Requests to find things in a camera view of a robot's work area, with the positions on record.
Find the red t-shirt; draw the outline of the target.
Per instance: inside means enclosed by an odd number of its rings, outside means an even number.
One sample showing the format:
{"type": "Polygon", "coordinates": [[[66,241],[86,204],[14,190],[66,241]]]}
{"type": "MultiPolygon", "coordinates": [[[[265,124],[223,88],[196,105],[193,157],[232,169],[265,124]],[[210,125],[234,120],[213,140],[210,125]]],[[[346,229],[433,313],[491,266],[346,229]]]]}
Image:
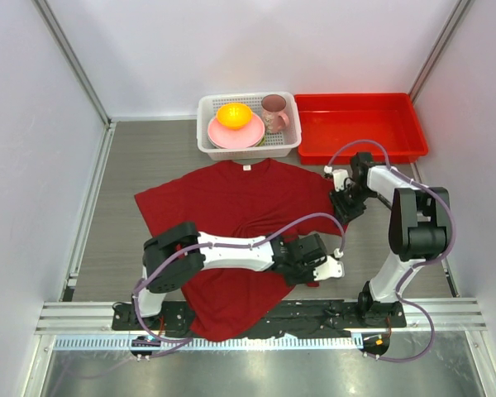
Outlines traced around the red t-shirt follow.
{"type": "MultiPolygon", "coordinates": [[[[222,237],[269,235],[311,213],[332,213],[331,180],[272,159],[221,161],[136,194],[152,236],[184,222],[222,237]]],[[[190,329],[221,342],[256,325],[292,287],[274,272],[204,270],[182,292],[196,313],[190,329]]]]}

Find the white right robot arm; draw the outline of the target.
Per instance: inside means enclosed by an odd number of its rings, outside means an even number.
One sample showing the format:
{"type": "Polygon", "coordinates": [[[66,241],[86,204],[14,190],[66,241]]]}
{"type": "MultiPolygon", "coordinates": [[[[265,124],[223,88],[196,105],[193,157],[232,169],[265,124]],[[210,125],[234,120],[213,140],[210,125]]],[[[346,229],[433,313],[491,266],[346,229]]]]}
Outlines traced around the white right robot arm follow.
{"type": "Polygon", "coordinates": [[[368,328],[383,327],[403,314],[403,291],[417,272],[442,260],[454,232],[449,193],[409,179],[396,167],[375,162],[369,152],[351,158],[351,171],[324,167],[334,185],[329,198],[335,218],[347,224],[361,216],[365,201],[383,199],[390,208],[389,254],[359,293],[352,313],[368,328]]]}

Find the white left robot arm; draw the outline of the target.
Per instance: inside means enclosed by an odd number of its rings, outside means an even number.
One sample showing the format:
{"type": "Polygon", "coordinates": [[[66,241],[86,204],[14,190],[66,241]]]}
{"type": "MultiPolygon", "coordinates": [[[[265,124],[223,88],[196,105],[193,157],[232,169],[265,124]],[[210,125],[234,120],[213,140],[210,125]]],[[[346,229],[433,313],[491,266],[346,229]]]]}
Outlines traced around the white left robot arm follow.
{"type": "Polygon", "coordinates": [[[159,321],[167,293],[181,289],[205,270],[252,270],[280,274],[290,285],[321,281],[339,275],[339,262],[314,234],[287,241],[267,237],[219,237],[183,222],[144,243],[142,280],[133,292],[131,321],[152,329],[159,321]]]}

